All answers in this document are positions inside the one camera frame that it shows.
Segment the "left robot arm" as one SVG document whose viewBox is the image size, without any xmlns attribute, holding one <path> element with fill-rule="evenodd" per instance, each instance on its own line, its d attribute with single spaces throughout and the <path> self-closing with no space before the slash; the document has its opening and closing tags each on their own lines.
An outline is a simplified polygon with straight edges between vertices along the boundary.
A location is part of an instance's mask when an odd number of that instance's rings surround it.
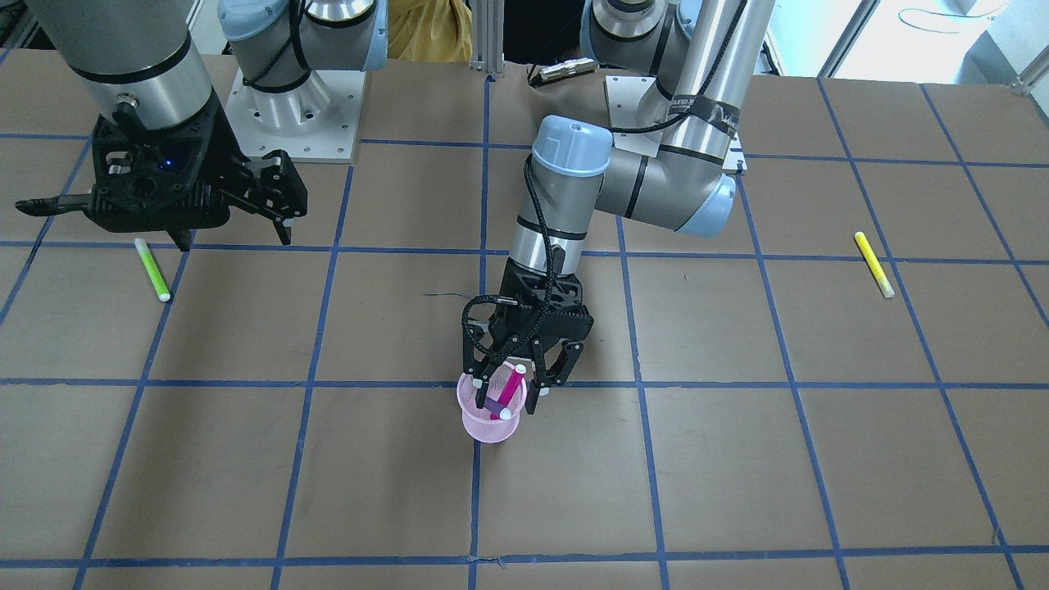
<svg viewBox="0 0 1049 590">
<path fill-rule="evenodd" d="M 629 126 L 547 115 L 522 166 L 524 198 L 501 288 L 462 310 L 467 406 L 504 417 L 495 374 L 533 368 L 524 410 L 562 386 L 593 317 L 576 271 L 593 212 L 710 238 L 723 230 L 737 183 L 724 172 L 772 1 L 588 1 L 581 48 L 601 65 L 645 75 Z"/>
</svg>

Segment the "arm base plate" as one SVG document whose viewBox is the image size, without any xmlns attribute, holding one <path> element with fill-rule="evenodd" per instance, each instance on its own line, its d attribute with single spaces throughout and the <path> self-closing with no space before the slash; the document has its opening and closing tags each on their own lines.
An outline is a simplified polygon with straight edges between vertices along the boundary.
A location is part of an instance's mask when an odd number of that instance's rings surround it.
<svg viewBox="0 0 1049 590">
<path fill-rule="evenodd" d="M 224 104 L 240 149 L 253 160 L 284 150 L 296 163 L 352 163 L 367 73 L 320 70 L 286 93 L 263 93 L 237 77 Z"/>
<path fill-rule="evenodd" d="M 606 103 L 611 127 L 639 129 L 658 124 L 665 119 L 659 115 L 658 108 L 665 102 L 659 91 L 652 89 L 655 77 L 627 77 L 627 75 L 608 75 L 606 77 Z M 661 132 L 650 134 L 614 134 L 614 146 L 621 150 L 655 157 L 658 154 Z M 724 157 L 723 171 L 728 175 L 745 172 L 748 169 L 746 154 L 738 134 L 730 136 L 729 148 Z"/>
</svg>

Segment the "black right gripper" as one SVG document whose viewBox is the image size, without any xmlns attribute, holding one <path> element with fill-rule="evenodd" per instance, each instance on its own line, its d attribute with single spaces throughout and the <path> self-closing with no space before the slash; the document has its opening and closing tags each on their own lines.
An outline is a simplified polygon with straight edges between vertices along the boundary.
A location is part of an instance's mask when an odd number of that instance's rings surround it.
<svg viewBox="0 0 1049 590">
<path fill-rule="evenodd" d="M 84 216 L 113 233 L 162 231 L 188 250 L 190 230 L 220 227 L 232 204 L 272 222 L 282 245 L 293 223 L 307 215 L 308 190 L 285 150 L 249 161 L 240 151 L 220 98 L 176 127 L 154 131 L 146 145 L 98 117 L 93 128 L 90 193 L 20 199 L 33 217 Z"/>
</svg>

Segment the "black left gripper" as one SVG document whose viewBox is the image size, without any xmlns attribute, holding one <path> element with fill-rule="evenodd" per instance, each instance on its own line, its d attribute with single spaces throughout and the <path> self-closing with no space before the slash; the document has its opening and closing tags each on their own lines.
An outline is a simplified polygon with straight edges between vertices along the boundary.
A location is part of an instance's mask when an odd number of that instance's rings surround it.
<svg viewBox="0 0 1049 590">
<path fill-rule="evenodd" d="M 462 326 L 462 372 L 475 386 L 476 402 L 484 402 L 496 370 L 502 367 L 501 355 L 532 360 L 533 377 L 524 396 L 524 410 L 532 415 L 543 389 L 562 386 L 582 354 L 593 326 L 593 317 L 584 305 L 584 291 L 576 274 L 558 275 L 550 302 L 545 303 L 547 276 L 508 259 L 498 294 L 517 305 L 496 305 L 488 319 L 492 351 L 481 344 L 486 329 L 481 324 Z M 555 345 L 561 352 L 552 367 L 545 367 L 545 354 Z"/>
</svg>

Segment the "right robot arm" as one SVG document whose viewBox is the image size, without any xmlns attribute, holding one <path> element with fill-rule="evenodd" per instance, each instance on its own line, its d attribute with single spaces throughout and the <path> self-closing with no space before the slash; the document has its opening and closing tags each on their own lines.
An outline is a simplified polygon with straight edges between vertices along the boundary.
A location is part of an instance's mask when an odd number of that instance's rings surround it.
<svg viewBox="0 0 1049 590">
<path fill-rule="evenodd" d="M 349 75 L 388 57 L 386 1 L 220 1 L 239 80 L 221 98 L 179 1 L 30 1 L 93 97 L 93 186 L 16 202 L 24 216 L 81 213 L 112 233 L 164 232 L 179 250 L 231 211 L 272 223 L 279 243 L 307 215 L 299 161 L 348 161 L 360 96 Z"/>
</svg>

